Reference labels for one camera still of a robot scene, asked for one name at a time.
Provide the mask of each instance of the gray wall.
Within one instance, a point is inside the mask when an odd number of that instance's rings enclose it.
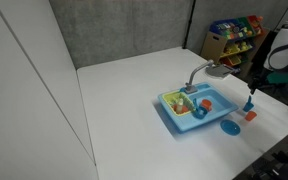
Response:
[[[183,43],[192,0],[50,0],[76,68]],[[261,15],[275,28],[288,0],[197,0],[188,49],[199,54],[214,20]]]

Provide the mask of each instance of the sink basin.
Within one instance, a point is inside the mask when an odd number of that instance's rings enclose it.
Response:
[[[223,95],[219,90],[207,82],[194,85],[197,92],[186,94],[181,89],[163,93],[158,96],[163,108],[174,122],[180,133],[186,132],[205,123],[221,118],[232,111],[238,109],[238,106]],[[184,100],[184,105],[187,110],[182,114],[177,114],[173,108],[179,98]],[[208,99],[212,102],[212,110],[207,113],[203,119],[198,119],[195,116],[196,109],[193,105],[193,100],[199,105],[203,99]]]

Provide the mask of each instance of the orange cup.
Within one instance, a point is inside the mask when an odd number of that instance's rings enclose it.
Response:
[[[257,116],[256,112],[254,112],[254,111],[249,111],[249,112],[246,114],[245,119],[246,119],[246,121],[252,121],[256,116]]]
[[[210,100],[203,99],[201,102],[201,106],[203,106],[205,109],[207,109],[207,111],[212,110],[212,102]]]

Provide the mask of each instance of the white table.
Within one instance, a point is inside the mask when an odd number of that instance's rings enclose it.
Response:
[[[175,132],[157,100],[179,89],[205,60],[174,48],[78,70],[100,180],[232,179],[288,134],[288,107],[256,91],[251,122],[241,109],[225,117],[241,127],[225,134],[221,120]],[[243,107],[250,90],[228,76],[207,81]]]

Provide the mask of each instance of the green strap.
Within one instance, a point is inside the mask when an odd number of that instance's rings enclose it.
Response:
[[[267,76],[270,84],[288,83],[288,73],[273,72]]]

